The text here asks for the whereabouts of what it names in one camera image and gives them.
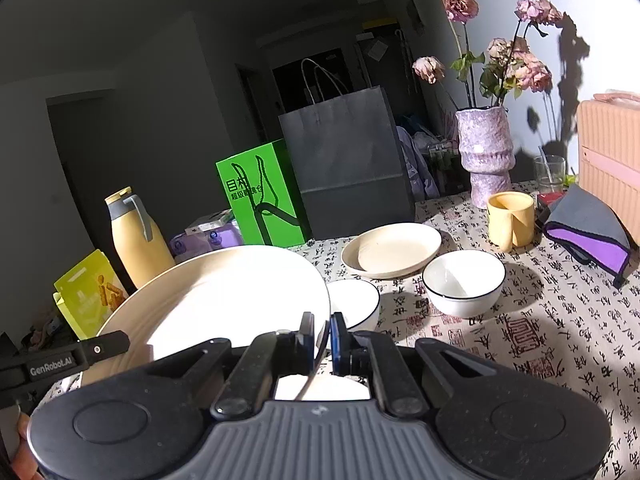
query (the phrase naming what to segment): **small white plate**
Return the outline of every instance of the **small white plate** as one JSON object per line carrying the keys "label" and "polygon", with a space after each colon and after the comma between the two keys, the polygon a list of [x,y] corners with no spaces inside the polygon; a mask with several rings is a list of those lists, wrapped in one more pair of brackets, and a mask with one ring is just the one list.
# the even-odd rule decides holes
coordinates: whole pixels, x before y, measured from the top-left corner
{"label": "small white plate", "polygon": [[302,256],[271,246],[239,246],[203,254],[169,269],[128,298],[100,334],[122,330],[130,348],[82,374],[90,384],[224,337],[246,346],[262,333],[297,330],[302,314],[316,333],[330,316],[329,293]]}
{"label": "small white plate", "polygon": [[391,224],[354,238],[340,258],[353,274],[388,280],[423,268],[442,243],[440,233],[424,224]]}
{"label": "small white plate", "polygon": [[[281,377],[273,396],[275,400],[293,400],[302,389],[306,377],[290,375]],[[369,389],[346,377],[316,375],[302,400],[362,400],[370,399]]]}
{"label": "small white plate", "polygon": [[380,316],[378,288],[365,280],[328,283],[331,313],[341,312],[347,330],[375,330]]}

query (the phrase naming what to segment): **finger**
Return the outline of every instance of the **finger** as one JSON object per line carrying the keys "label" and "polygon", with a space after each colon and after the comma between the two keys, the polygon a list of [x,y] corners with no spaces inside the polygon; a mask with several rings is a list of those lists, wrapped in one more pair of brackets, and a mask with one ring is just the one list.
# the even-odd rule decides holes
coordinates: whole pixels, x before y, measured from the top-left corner
{"label": "finger", "polygon": [[20,417],[18,418],[18,433],[24,440],[27,439],[27,428],[29,427],[29,420],[29,415],[26,415],[24,413],[21,413]]}
{"label": "finger", "polygon": [[20,480],[33,478],[38,470],[36,459],[34,459],[31,454],[31,449],[29,449],[29,445],[24,440],[21,441],[20,446],[18,446],[18,451],[15,453],[11,467],[14,469]]}

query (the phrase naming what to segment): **yellow thermos bottle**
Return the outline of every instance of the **yellow thermos bottle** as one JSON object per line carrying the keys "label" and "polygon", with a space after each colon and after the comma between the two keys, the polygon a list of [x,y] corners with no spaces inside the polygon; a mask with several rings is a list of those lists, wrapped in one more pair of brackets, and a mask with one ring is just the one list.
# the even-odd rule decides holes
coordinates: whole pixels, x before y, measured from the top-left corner
{"label": "yellow thermos bottle", "polygon": [[130,187],[104,201],[111,215],[116,251],[137,288],[175,265],[160,229]]}

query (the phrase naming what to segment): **flower stem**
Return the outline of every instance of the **flower stem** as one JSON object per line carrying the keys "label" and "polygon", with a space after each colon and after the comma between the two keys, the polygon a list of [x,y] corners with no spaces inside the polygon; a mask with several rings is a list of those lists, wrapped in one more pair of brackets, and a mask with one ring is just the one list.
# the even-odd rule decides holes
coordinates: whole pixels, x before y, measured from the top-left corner
{"label": "flower stem", "polygon": [[459,112],[460,108],[458,108],[458,105],[456,104],[456,102],[453,100],[453,97],[451,97],[451,94],[449,93],[449,91],[447,91],[447,89],[445,88],[445,86],[442,84],[442,81],[438,81],[438,83],[440,83],[440,86],[442,86],[442,89],[444,90],[445,94],[447,94],[447,96],[449,97],[449,99],[451,100],[451,102],[453,103],[453,105],[456,108],[456,111]]}
{"label": "flower stem", "polygon": [[[465,43],[466,43],[466,52],[469,53],[469,35],[466,33],[466,23],[463,23],[463,27],[465,27]],[[473,64],[469,65],[469,75],[471,76],[471,96],[474,99],[474,106],[478,108],[478,102],[476,102],[476,83],[474,77],[474,66]]]}
{"label": "flower stem", "polygon": [[505,63],[504,65],[504,70],[502,71],[502,82],[500,83],[500,91],[498,92],[498,101],[496,102],[496,106],[500,106],[502,104],[504,104],[504,97],[502,97],[502,100],[500,100],[500,97],[502,95],[502,90],[504,89],[504,80],[507,79],[507,69],[511,63],[511,56],[513,55],[513,45],[516,42],[516,39],[518,37],[518,32],[520,31],[520,24],[522,23],[521,20],[518,20],[518,26],[516,27],[516,33],[513,35],[513,41],[511,41],[511,47],[509,49],[509,55],[507,56],[507,63]]}
{"label": "flower stem", "polygon": [[[445,1],[442,0],[442,6],[444,7],[445,12],[447,12],[447,6],[445,4]],[[458,47],[458,52],[460,53],[460,57],[462,57],[462,47],[460,46],[460,39],[458,38],[458,34],[456,33],[456,29],[453,26],[453,22],[449,19],[449,17],[447,16],[447,21],[449,22],[449,27],[451,27],[451,31],[453,32],[453,37],[456,40],[456,45]],[[471,92],[469,91],[469,82],[465,79],[463,81],[463,83],[465,84],[465,88],[466,88],[466,98],[469,102],[469,108],[473,108],[473,104],[471,102]]]}

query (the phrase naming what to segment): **green box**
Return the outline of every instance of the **green box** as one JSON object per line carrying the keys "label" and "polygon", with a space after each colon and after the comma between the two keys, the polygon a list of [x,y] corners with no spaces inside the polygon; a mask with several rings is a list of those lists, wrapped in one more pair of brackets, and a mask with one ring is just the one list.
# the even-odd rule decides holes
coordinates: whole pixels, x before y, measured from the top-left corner
{"label": "green box", "polygon": [[230,156],[216,166],[245,244],[291,247],[309,240],[284,139]]}

